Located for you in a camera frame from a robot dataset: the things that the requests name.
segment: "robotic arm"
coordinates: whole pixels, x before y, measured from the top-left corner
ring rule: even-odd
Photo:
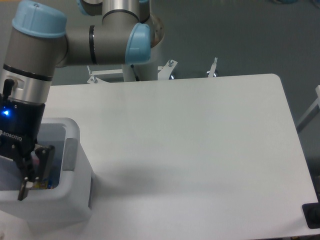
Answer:
[[[147,2],[78,0],[84,13],[103,15],[102,25],[68,33],[62,12],[20,2],[0,75],[0,157],[14,161],[21,172],[18,200],[48,177],[53,162],[54,146],[39,145],[37,135],[56,66],[147,62],[150,28],[140,23],[140,8],[146,10]],[[39,158],[37,166],[32,152]]]

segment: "white bin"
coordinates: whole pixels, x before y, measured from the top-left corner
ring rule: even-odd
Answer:
[[[55,146],[50,176],[53,189],[32,189],[18,201],[21,174],[13,161],[0,158],[0,210],[28,222],[78,222],[91,216],[94,173],[70,118],[44,118],[40,145]]]

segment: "silver metal cylinder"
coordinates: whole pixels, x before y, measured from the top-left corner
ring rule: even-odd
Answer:
[[[140,16],[139,0],[103,0],[102,15],[107,15],[112,12],[131,12],[138,19]]]
[[[101,4],[103,0],[83,0],[83,1],[86,2],[87,4],[96,5],[96,4]]]
[[[101,16],[102,15],[102,1],[103,0],[81,0],[84,11],[90,16]]]
[[[26,77],[3,69],[0,75],[0,93],[3,92],[6,79],[15,81],[10,98],[33,104],[44,104],[47,101],[51,81]]]

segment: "metal bracket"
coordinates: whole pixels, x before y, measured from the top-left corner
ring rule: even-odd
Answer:
[[[173,70],[177,66],[178,62],[170,59],[165,66],[158,66],[158,80],[169,80],[174,79],[172,75]],[[107,81],[103,81],[97,76],[103,76],[103,78],[120,78],[123,76],[122,69],[114,69],[114,70],[102,70],[102,71],[91,71],[90,67],[87,66],[89,73],[88,84],[100,84],[100,83],[108,83]]]
[[[171,76],[177,64],[178,64],[177,61],[170,59],[158,73],[158,80],[169,80],[170,78],[174,79],[174,77],[171,77]]]
[[[315,89],[318,98],[311,104],[311,106],[300,117],[296,125],[296,131],[299,134],[320,112],[320,85]]]

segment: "table surface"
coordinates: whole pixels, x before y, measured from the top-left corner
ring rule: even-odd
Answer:
[[[0,212],[5,239],[251,240],[319,234],[317,197],[273,74],[53,86],[96,173],[93,215],[31,224]]]

